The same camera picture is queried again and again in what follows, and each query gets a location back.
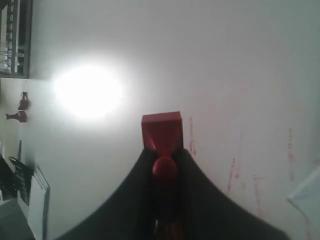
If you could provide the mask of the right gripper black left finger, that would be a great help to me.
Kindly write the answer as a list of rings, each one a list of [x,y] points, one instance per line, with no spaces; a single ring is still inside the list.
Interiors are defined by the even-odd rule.
[[[152,240],[156,217],[152,168],[157,154],[144,149],[116,191],[61,240]]]

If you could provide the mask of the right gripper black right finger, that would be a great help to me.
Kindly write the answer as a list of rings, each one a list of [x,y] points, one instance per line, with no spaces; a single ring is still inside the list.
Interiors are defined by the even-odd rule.
[[[288,235],[220,191],[186,149],[173,153],[179,171],[181,221],[187,240],[287,240]]]

